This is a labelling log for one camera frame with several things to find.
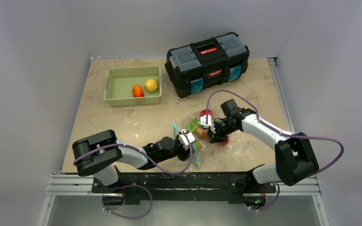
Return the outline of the yellow fake pear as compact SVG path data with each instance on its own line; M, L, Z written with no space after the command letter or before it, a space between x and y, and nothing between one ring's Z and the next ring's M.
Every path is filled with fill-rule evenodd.
M146 80L146 82L144 83L144 89L149 93L156 92L158 88L159 88L159 81L156 79L149 79Z

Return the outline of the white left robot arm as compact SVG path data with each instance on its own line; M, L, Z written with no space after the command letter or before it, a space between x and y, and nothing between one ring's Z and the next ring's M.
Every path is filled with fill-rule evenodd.
M175 138L164 137L144 147L134 147L119 140L113 130L105 130L72 144L73 165L80 177L94 176L111 193L120 190L122 180L115 162L138 170L148 170L172 158L186 161L194 152L196 136L182 130Z

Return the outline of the clear zip top bag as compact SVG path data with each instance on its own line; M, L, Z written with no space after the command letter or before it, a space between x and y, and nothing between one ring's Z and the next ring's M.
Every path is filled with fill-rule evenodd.
M172 123L173 127L173 136L176 137L178 134L182 134L182 130L186 130L188 133L192 133L195 136L196 141L191 143L193 147L192 160L197 165L198 168L201 168L203 165L199 161L199 155L202 155L202 152L206 149L206 146L209 145L209 135L207 130L200 125L200 117L205 116L206 109L199 112L198 117L195 115L187 116L179 124Z

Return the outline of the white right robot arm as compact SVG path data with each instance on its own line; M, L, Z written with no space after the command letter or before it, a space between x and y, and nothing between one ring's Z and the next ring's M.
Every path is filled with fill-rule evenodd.
M260 165L247 172L246 186L256 192L269 182L293 186L319 171L312 145L304 133L283 132L252 109L240 108L234 99L221 104L224 118L214 119L206 113L200 124L208 130L210 143L225 142L228 135L239 130L270 147L275 153L273 165Z

